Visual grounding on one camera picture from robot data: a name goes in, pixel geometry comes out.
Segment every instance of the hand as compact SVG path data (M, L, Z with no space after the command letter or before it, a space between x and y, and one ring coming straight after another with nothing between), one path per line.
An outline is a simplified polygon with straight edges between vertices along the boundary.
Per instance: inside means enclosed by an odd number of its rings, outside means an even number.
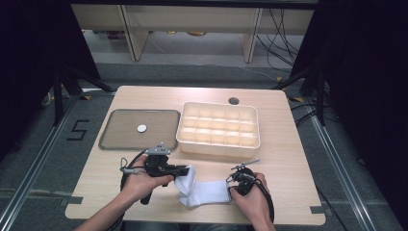
M133 167L140 167L144 170L144 162L147 156L141 155L133 164ZM173 176L150 177L147 173L130 174L120 194L124 194L136 202L148 196L158 186L168 184L173 180Z
M259 172L254 174L269 193L265 175ZM240 195L234 188L230 189L230 193L241 213L251 221L255 230L274 230L269 217L268 202L257 186L254 185L247 195Z

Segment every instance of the black cable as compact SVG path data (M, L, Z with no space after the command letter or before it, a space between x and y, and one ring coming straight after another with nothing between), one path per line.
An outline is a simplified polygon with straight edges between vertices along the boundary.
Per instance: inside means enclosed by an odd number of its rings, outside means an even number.
M284 9L281 9L281 18L282 18L282 30L283 30L283 38L285 38L285 42L291 47L293 48L293 50L295 51L299 51L297 48L295 48L294 46L291 45L291 43L288 41L288 39L286 38L286 31L285 31L285 21L283 20L283 15L285 13Z
M274 43L273 40L270 39L269 35L267 35L267 38L268 38L268 40L269 40L271 43L273 43L273 45L274 45L276 48L278 48L278 49L280 49L280 50L283 50L283 51L288 51L287 49L285 49L285 48L283 48L283 47L280 47L280 46L278 46L276 43Z
M317 106L317 104L302 104L302 105L291 108L291 110L298 109L301 107L306 107L306 106Z
M276 31L277 31L277 32L280 31L280 27L281 27L282 23L283 23L283 18L281 19L281 22L279 23L279 27L276 28ZM273 37L273 39L270 39L269 35L267 34L267 37L268 37L268 39L269 39L269 41L270 41L271 44L273 44L273 45L274 45L276 48L278 48L278 49L281 49L281 50L283 50L283 51L288 51L287 49L282 48L282 47L278 46L278 45L275 43L275 40L276 40L277 36L278 36L278 33L275 34L275 36Z
M255 179L253 183L258 186L258 188L261 190L262 194L264 195L265 199L267 200L268 207L269 207L269 217L270 221L274 223L275 220L275 209L273 208L273 202L272 202L272 197L270 196L269 192L267 189L265 189L264 184L262 184L261 180Z
M339 221L339 223L342 225L342 228L344 231L347 231L347 228L345 227L344 222L342 221L342 219L340 218L340 216L337 214L336 210L333 208L333 206L330 204L329 200L326 198L326 196L323 194L323 192L321 192L321 190L319 189L319 187L317 185L316 189L318 190L318 193L321 195L321 197L323 197L324 201L326 201L327 206L329 206L330 210L333 212L334 216L336 216L337 220Z
M268 50L268 48L264 45L264 43L261 41L261 39L260 39L258 36L257 36L257 38L258 38L258 40L263 44L264 48L267 50L267 61L268 61L269 66L272 67L272 69L276 69L276 70L279 70L279 71L291 73L291 72L288 71L288 70L284 70L284 69L280 69L280 68L274 67L274 66L270 63L270 61L269 61L269 50Z
M264 46L264 48L272 55L274 55L276 58L278 58L279 60L285 62L286 64L293 66L293 64L288 61L287 59L283 58L281 55L279 55L278 53L274 52L273 50L270 49L270 47L267 47L264 42L261 40L261 38L259 38L259 36L257 36L257 39L259 42L261 42L261 44Z
M135 163L135 161L136 161L141 155L143 155L146 150L147 150L147 149L144 149L144 150L143 150L141 153L139 153L135 158L133 158L133 160L130 162L128 168L131 168L132 165Z
M283 9L281 9L281 22L280 22L280 25L278 26L277 25L277 23L276 23L276 20L275 20L275 18L274 18L274 16L273 16L273 13L272 13L272 10L271 9L269 9L269 13L270 13L270 16L271 16L271 18L272 18L272 20L273 20L273 23L275 24L275 27L276 27L276 32L277 32L277 35L279 35L279 37L282 39L282 41L284 42L284 44L285 44L285 46L286 46L286 51L288 51L288 54L289 54L289 57L291 58L291 60L292 60L292 62L294 62L294 57L293 57L293 55L292 55L292 52L291 52L291 49L289 48L289 46L288 46L288 40L286 39L286 36L282 36L282 33L280 32L280 27L282 26L282 28L283 28L283 30L285 31L285 23L284 23L284 20L283 20L283 18L284 18L284 10Z
M300 119L296 120L295 121L296 127L298 127L302 122L306 121L306 119L308 119L308 118L310 118L312 116L315 116L317 112L318 112L318 110L314 109L312 112L310 112L310 113L304 115L303 117L301 117Z

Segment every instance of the wire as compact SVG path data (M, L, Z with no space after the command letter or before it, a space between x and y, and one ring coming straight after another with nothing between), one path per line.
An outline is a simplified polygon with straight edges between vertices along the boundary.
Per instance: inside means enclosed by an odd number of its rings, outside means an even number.
M135 158L133 158L132 162L129 164L128 167L132 167L132 165L135 163L135 161L136 161L141 155L143 155L146 150L147 150L147 149L144 149L144 150L143 150L141 153L139 153Z
M275 209L273 207L273 202L272 202L272 197L270 196L269 192L267 189L265 189L264 184L262 184L261 180L256 179L253 181L253 183L258 186L258 188L261 190L262 194L264 195L265 199L267 200L268 206L269 206L269 217L270 221L274 223L275 220Z
M261 38L259 38L259 36L256 36L258 41L261 42L261 44L264 46L264 48L268 51L268 53L274 55L276 58L278 58L279 60L283 61L285 64L288 64L290 66L293 66L293 63L291 61L288 61L287 59L285 59L283 56L279 55L278 53L274 52L273 50L270 49L270 46L266 46L264 44L264 42L261 40Z
M269 39L270 42L273 42L273 40L270 39L269 35L267 35L267 38ZM283 47L281 47L281 46L278 46L278 45L277 45L276 43L274 43L274 42L273 42L273 45L274 45L276 48L280 49L280 50L288 51L287 49L285 49L285 48L283 48Z
M337 214L336 210L333 208L333 206L330 204L329 200L326 198L326 196L323 194L323 192L319 189L319 187L317 185L316 189L318 190L318 193L321 195L321 197L323 197L324 201L326 201L327 206L329 206L330 210L333 212L334 216L336 216L337 220L339 221L339 223L342 225L342 228L344 231L347 231L348 229L345 227L344 222L342 221L342 219L340 218L340 216Z
M273 13L272 13L271 9L269 9L269 14L270 14L270 17L273 20L273 24L275 24L275 27L276 27L276 35L279 35L279 37L282 39L282 41L284 42L284 44L286 46L286 49L284 49L284 50L288 51L289 57L291 58L292 62L294 62L293 52L291 51L289 46L291 46L292 48L294 48L294 47L286 39L285 22L284 22L285 11L283 9L281 9L281 21L279 23L279 26L276 23L276 20L275 20L275 18L273 16Z
M295 110L295 109L306 107L306 106L317 106L317 104L302 104L302 105L291 108L291 110Z
M315 116L317 112L318 111L316 109L314 109L312 112L310 112L310 113L304 115L303 117L301 117L300 119L296 120L295 121L296 127L298 127L302 122L306 121L308 118L310 118L312 116Z

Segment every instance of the white sock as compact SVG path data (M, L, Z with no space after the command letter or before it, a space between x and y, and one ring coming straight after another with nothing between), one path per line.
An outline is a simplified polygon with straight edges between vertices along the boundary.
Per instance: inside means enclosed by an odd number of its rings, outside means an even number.
M194 181L195 167L189 166L187 176L177 176L174 184L180 191L180 202L188 208L201 204L225 203L231 201L226 180Z

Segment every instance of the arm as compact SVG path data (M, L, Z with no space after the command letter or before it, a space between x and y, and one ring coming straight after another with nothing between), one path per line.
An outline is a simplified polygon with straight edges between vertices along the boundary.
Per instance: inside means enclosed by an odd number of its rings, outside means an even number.
M255 176L268 190L265 175L255 172ZM267 200L258 187L252 187L252 190L245 196L240 195L234 188L231 188L230 192L241 213L252 223L255 230L275 231L270 221Z
M142 155L133 167L143 167L146 156ZM126 180L123 190L108 205L77 227L75 230L107 230L135 202L145 198L156 187L168 184L173 180L170 175L150 177L146 173L131 174Z

